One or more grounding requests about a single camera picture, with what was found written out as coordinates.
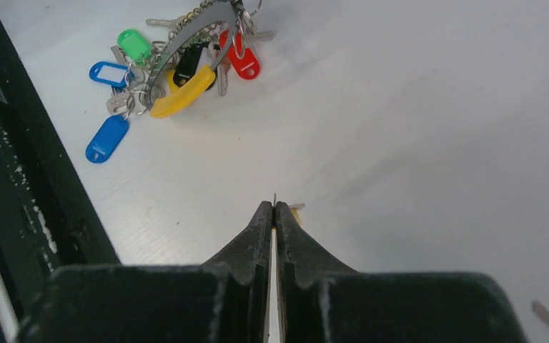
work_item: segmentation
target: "key ring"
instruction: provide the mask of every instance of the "key ring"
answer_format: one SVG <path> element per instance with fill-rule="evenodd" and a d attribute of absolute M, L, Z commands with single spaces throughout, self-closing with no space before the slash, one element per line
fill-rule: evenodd
<path fill-rule="evenodd" d="M 249 15 L 249 16 L 254 16 L 256 15 L 256 13 L 259 11 L 259 9 L 262 8 L 262 0 L 259 0 L 257 2 L 257 8 Z"/>
<path fill-rule="evenodd" d="M 247 12 L 246 9 L 243 9 L 241 22 L 247 25 L 247 28 L 249 29 L 249 34 L 251 34 L 252 36 L 255 36 L 255 34 L 257 33 L 257 27 L 254 21 L 252 20 L 252 15 L 249 14 L 249 12 Z"/>
<path fill-rule="evenodd" d="M 140 101 L 140 103 L 142 102 L 142 100 L 140 99 L 140 97 L 142 96 L 142 94 L 146 94 L 146 91 L 143 90 L 143 89 L 138 89 L 136 91 L 133 91 L 132 94 L 131 94 L 131 97 L 134 98 L 135 95 L 138 94 L 138 100 Z M 146 107 L 144 107 L 144 109 L 140 110 L 140 111 L 131 111 L 129 113 L 129 115 L 135 115 L 135 116 L 139 116 L 139 115 L 142 115 L 144 113 L 146 113 L 148 111 L 148 109 Z"/>
<path fill-rule="evenodd" d="M 148 87 L 145 87 L 144 89 L 142 89 L 138 92 L 134 92 L 134 94 L 139 94 L 138 100 L 140 101 L 140 104 L 142 104 L 142 106 L 144 106 L 146 108 L 148 108 L 148 106 L 146 106 L 146 105 L 148 104 L 148 101 L 149 101 L 149 98 L 150 98 L 150 96 L 148 96 L 147 89 L 148 89 Z M 154 93 L 155 90 L 159 91 L 159 94 L 156 96 L 157 99 L 162 98 L 163 96 L 165 96 L 165 90 L 163 90 L 163 88 L 161 86 L 154 85 L 150 92 Z"/>
<path fill-rule="evenodd" d="M 144 81 L 146 81 L 146 76 L 147 76 L 146 74 L 147 74 L 147 72 L 143 68 L 133 66 L 133 67 L 127 69 L 127 71 L 125 72 L 125 76 L 124 76 L 125 77 L 125 83 L 127 83 L 127 86 L 129 88 L 138 87 L 140 84 L 143 84 Z M 142 75 L 142 80 L 141 81 L 138 81 L 138 76 L 139 75 Z"/>
<path fill-rule="evenodd" d="M 125 74 L 123 74 L 123 80 L 125 80 L 125 83 L 127 84 L 127 86 L 129 86 L 129 84 L 131 83 L 131 81 L 129 80 L 129 75 L 132 73 L 132 67 L 134 66 L 134 62 L 131 61 L 127 64 L 127 70 L 125 71 Z"/>
<path fill-rule="evenodd" d="M 233 40 L 232 40 L 232 48 L 234 49 L 234 54 L 237 55 L 238 59 L 243 59 L 245 57 L 245 49 L 247 46 L 245 45 L 245 30 L 243 28 L 243 23 L 239 21 L 239 33 L 241 34 L 241 54 L 239 54 L 239 49 L 237 49 L 237 33 L 233 33 Z"/>
<path fill-rule="evenodd" d="M 120 113 L 119 115 L 123 116 L 123 119 L 127 120 L 129 116 L 132 114 L 132 109 L 136 106 L 136 99 L 134 99 L 133 93 L 129 93 L 129 96 L 125 101 L 125 106 L 127 107 L 127 110 L 125 112 Z"/>

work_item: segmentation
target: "white table surface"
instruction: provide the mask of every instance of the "white table surface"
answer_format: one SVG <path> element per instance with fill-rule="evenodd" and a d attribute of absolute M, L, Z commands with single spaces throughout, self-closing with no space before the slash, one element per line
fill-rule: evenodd
<path fill-rule="evenodd" d="M 255 47 L 257 79 L 231 73 L 224 98 L 133 118 L 112 158 L 89 163 L 110 95 L 89 67 L 113 59 L 120 31 L 163 40 L 144 20 L 197 4 L 0 0 L 125 264 L 203 262 L 277 192 L 356 269 L 493 276 L 549 342 L 530 309 L 549 307 L 549 0 L 264 0 L 255 21 L 277 35 Z"/>

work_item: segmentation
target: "key tag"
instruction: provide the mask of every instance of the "key tag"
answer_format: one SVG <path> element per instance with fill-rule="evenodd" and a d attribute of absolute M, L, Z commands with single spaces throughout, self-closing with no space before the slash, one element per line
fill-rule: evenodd
<path fill-rule="evenodd" d="M 104 121 L 85 149 L 85 157 L 91 163 L 104 163 L 117 148 L 129 130 L 129 121 L 124 115 L 110 116 Z"/>
<path fill-rule="evenodd" d="M 197 73 L 202 50 L 203 48 L 199 44 L 193 44 L 186 48 L 174 72 L 176 86 L 184 86 Z"/>
<path fill-rule="evenodd" d="M 143 65 L 143 60 L 150 56 L 152 45 L 136 29 L 127 29 L 117 38 L 117 44 L 137 66 Z"/>
<path fill-rule="evenodd" d="M 108 84 L 116 88 L 124 88 L 127 67 L 121 64 L 101 61 L 94 64 L 89 70 L 89 78 L 95 82 Z"/>
<path fill-rule="evenodd" d="M 228 38 L 228 30 L 223 31 L 219 36 L 220 46 L 223 46 Z M 232 68 L 239 74 L 242 79 L 253 80 L 257 77 L 260 71 L 259 62 L 253 51 L 246 46 L 245 53 L 240 56 L 236 46 L 242 46 L 242 37 L 238 33 L 235 37 L 235 45 L 226 53 L 226 57 L 230 61 Z"/>
<path fill-rule="evenodd" d="M 197 99 L 210 84 L 213 84 L 216 74 L 209 66 L 203 66 L 184 86 L 164 98 L 157 99 L 150 110 L 153 118 L 165 118 L 187 108 Z"/>

